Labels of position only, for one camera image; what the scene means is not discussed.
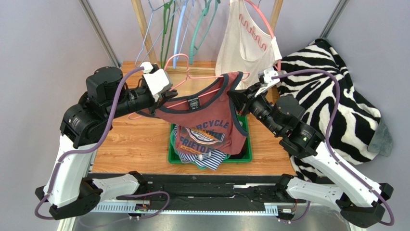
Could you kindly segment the thin pink wire hanger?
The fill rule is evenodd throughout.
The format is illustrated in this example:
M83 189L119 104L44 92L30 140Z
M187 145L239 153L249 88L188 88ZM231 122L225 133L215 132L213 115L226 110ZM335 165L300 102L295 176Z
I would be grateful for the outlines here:
M177 64L177 61L176 61L176 59L177 59L177 57L179 57L179 56L183 56L183 57L186 57L187 58L187 64L186 64L186 70L184 71L184 74L185 74L185 78L184 79L182 79L178 84L172 84L172 87L171 87L171 89L170 90L175 90L177 87L179 87L179 86L181 86L181 85L183 85L185 82L187 82L189 79L190 80L197 80L197 79L217 79L217 78L220 78L220 77L223 77L222 75L220 75L220 76L201 76L201 77L194 77L194 76L192 76L191 75L191 73L190 73L190 71L192 70L192 73L193 74L195 74L195 75L197 75L198 73L199 74L201 74L201 73L211 73L211 74L213 74L215 71L213 70L212 71L212 69L211 68L204 68L204 67L193 67L193 68L190 68L190 58L189 58L189 56L188 55L186 55L186 54L183 54L183 53L178 53L178 54L175 54L175 55L173 55L173 56L171 56L168 60L167 60L167 62L165 63L165 66L164 66L164 71L167 73L167 74L175 74L175 73L179 73L180 75L181 75L181 69L180 69L180 67L175 67L175 69L173 69L173 70L170 70L169 72L167 71L167 67L169 66L169 63L171 62L171 60L172 60L172 64Z

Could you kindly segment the maroon tank top dark trim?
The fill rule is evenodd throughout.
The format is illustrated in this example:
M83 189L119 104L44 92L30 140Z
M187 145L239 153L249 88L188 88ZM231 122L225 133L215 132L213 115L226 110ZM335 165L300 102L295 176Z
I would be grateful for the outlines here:
M240 124L228 91L235 90L243 72L225 73L200 92L168 100L154 118L175 124L175 148L184 154L213 150L239 154L248 136Z

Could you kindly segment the navy tank top maroon trim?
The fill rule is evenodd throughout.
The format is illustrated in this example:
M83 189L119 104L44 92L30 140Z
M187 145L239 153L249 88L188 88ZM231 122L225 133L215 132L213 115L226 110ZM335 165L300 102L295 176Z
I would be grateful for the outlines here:
M229 160L245 160L249 159L248 157L248 145L245 142L241 151L238 154L230 155Z

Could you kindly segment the green plastic hanger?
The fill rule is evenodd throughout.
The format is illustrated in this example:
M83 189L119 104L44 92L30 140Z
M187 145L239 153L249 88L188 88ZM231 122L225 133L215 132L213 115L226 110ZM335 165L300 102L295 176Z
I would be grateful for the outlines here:
M164 68L167 62L167 57L169 53L170 40L172 37L172 30L174 25L174 13L177 9L177 3L175 0L170 0L164 3L163 10L163 31L161 40L161 51L160 51L160 64Z

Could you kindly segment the light blue plastic hanger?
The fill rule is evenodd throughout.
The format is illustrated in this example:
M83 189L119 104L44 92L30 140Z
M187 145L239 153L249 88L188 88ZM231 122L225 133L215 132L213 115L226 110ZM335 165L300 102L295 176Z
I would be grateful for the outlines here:
M192 17L192 11L193 8L195 6L195 1L194 0L183 0L182 1L182 9L179 15L179 20L178 20L178 25L177 25L177 32L176 32L176 36L175 36L175 43L174 43L174 49L173 49L173 54L175 55L175 57L172 58L173 61L173 65L172 68L176 69L177 68L177 61L178 61L178 56L176 56L177 54L181 53L182 51L182 46L186 37L186 33L188 28L185 28L185 31L183 32L183 35L181 35L182 33L182 24L183 24L183 19L185 17L185 13L187 10L187 6L191 4L191 12L190 15L188 17L188 23L190 22L190 19Z

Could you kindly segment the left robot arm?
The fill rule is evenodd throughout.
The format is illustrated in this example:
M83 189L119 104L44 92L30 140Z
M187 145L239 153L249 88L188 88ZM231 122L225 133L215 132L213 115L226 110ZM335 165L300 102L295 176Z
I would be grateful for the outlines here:
M153 115L176 96L168 73L144 62L133 70L143 72L141 83L129 88L117 67L102 67L86 79L86 92L65 112L60 125L59 151L48 183L35 190L41 204L50 203L49 220L79 217L99 202L118 197L146 197L147 181L137 171L93 179L87 176L91 161L107 138L115 118L141 110Z

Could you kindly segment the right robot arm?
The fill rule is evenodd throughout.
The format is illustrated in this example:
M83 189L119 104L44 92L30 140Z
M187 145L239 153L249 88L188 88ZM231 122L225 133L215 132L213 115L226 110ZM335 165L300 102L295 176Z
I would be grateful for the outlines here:
M371 180L341 158L320 132L301 120L304 108L294 97L283 96L269 103L262 91L263 86L255 84L245 90L230 90L228 97L240 115L252 114L279 137L288 154L312 165L333 182L333 186L326 186L283 174L276 187L291 198L338 211L355 226L368 228L380 223L388 211L386 201L393 187Z

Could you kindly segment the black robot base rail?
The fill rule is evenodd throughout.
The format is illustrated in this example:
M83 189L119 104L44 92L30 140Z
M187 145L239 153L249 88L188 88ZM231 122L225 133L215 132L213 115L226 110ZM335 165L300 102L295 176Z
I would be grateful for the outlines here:
M279 189L280 176L143 174L147 184L142 198L117 196L101 201L95 212L125 213L131 216L162 214L276 216L284 209L295 213L304 199L293 199Z

